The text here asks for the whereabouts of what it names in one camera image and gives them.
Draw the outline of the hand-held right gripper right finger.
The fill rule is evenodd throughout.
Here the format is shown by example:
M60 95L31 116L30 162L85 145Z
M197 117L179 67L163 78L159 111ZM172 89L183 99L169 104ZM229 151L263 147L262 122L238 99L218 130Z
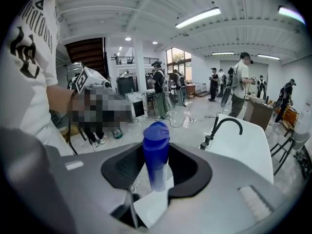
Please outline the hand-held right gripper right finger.
M148 234L267 234L293 201L235 159L170 144L174 187Z

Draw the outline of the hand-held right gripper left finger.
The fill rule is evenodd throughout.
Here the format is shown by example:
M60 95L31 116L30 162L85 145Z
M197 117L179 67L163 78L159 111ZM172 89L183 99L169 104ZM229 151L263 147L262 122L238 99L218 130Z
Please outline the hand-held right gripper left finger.
M146 224L131 193L144 165L140 143L100 152L61 156L46 146L58 189L74 221L71 234L141 234Z

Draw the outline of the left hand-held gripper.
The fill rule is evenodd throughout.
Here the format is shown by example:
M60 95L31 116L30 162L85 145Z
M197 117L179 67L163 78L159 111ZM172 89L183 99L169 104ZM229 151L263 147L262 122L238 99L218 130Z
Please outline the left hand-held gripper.
M79 94L87 88L110 88L111 83L98 71L84 67L76 80L76 90Z

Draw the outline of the white bathtub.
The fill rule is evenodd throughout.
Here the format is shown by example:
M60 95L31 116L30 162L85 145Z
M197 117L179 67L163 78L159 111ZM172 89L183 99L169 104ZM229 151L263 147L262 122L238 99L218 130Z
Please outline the white bathtub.
M219 114L218 122L225 118L233 117ZM253 123L238 121L243 127L242 135L236 123L225 122L205 151L236 159L273 184L273 164L264 130Z

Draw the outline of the person's left forearm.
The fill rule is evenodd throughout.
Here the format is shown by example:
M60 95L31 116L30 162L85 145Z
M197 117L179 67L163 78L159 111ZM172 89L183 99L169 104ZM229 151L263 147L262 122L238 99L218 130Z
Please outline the person's left forearm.
M58 85L48 86L46 89L49 109L59 113L68 113L72 110L76 91L64 89Z

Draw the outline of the black curved faucet spout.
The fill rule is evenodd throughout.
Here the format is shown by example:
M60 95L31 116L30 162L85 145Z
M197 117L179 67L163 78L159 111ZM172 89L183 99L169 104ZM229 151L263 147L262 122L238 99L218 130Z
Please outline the black curved faucet spout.
M225 122L234 122L238 125L239 127L239 135L242 135L243 134L243 127L242 127L242 124L236 119L236 118L225 118L225 119L222 119L217 125L216 127L213 128L212 130L212 133L211 133L211 140L214 139L214 136L215 134L217 133L217 131L219 130L220 126L225 123Z

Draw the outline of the dark wooden staircase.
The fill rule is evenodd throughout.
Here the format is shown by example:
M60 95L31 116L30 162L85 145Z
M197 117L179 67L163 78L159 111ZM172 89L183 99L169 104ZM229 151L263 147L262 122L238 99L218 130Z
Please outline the dark wooden staircase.
M72 63L81 62L105 78L109 77L105 38L80 40L65 47Z

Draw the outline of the large black bin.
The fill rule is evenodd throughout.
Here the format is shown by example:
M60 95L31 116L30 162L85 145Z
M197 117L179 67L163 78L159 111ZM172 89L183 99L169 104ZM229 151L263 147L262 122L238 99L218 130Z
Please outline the large black bin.
M133 77L118 77L117 90L120 95L132 93L136 91L135 80Z

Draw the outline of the marble cabinet with black panel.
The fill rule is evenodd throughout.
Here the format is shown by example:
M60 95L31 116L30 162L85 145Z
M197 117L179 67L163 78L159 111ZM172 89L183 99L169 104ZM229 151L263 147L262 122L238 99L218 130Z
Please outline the marble cabinet with black panel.
M125 98L131 105L133 122L138 122L148 117L147 95L145 92L127 93Z

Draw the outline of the white printed T-shirt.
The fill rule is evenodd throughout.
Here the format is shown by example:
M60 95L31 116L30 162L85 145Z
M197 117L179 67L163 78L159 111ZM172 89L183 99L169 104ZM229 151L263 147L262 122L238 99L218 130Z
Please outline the white printed T-shirt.
M0 126L20 129L62 156L73 154L51 120L46 89L56 85L56 0L28 0L0 49Z

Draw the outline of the large cardboard box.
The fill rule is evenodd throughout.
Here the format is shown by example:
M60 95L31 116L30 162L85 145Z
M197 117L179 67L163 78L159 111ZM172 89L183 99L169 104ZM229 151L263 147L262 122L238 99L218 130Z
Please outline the large cardboard box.
M243 120L258 125L265 131L273 115L273 107L263 102L257 97L249 97Z

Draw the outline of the large window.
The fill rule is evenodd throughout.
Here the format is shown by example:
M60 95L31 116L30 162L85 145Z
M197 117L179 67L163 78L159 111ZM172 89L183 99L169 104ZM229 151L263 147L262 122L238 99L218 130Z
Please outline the large window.
M165 51L167 60L167 73L177 70L187 81L192 80L191 54L178 48L171 48Z

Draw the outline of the grey chair with black legs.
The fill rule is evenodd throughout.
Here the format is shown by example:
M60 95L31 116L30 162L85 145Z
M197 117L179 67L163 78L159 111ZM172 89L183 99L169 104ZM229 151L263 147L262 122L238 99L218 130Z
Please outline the grey chair with black legs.
M285 161L287 160L288 156L291 154L292 151L300 151L306 142L311 137L309 132L300 134L296 131L292 131L290 136L281 136L279 135L277 138L277 143L270 149L271 157L274 157L280 151L284 151L281 159L279 160L279 166L274 171L273 175L275 176L281 167L284 165Z

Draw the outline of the orange wooden chair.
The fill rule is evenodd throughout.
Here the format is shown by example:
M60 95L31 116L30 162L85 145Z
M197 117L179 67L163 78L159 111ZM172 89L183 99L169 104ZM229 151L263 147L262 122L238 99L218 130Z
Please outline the orange wooden chair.
M286 130L294 130L298 117L299 113L293 107L288 105L282 118L282 124Z

